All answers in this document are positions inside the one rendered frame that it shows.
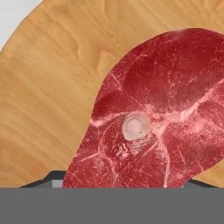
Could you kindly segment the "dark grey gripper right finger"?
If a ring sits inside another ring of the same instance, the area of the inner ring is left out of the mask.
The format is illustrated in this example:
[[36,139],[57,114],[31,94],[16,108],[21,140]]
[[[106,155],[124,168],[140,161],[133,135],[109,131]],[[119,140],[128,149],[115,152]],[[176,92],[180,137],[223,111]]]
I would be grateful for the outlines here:
[[205,187],[205,188],[215,188],[215,185],[210,185],[208,183],[204,183],[195,179],[189,179],[184,187]]

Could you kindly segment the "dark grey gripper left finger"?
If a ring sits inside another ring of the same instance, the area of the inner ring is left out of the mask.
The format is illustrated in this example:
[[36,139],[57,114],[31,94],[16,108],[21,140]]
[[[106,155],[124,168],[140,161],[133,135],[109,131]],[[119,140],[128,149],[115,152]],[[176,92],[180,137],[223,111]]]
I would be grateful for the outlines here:
[[65,174],[65,171],[50,171],[44,178],[23,185],[23,188],[61,188]]

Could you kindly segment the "red raw meat steak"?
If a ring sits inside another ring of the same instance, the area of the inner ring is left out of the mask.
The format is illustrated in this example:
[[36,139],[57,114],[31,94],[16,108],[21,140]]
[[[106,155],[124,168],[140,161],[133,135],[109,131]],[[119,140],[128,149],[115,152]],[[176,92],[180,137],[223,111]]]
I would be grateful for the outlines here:
[[224,159],[224,35],[168,31],[108,73],[65,187],[181,187]]

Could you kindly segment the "round wooden cutting board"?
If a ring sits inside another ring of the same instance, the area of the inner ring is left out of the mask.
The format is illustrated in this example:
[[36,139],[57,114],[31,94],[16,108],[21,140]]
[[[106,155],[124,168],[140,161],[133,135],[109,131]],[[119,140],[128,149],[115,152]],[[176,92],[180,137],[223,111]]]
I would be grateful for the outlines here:
[[0,187],[66,170],[113,65],[189,27],[224,33],[224,0],[43,0],[0,52]]

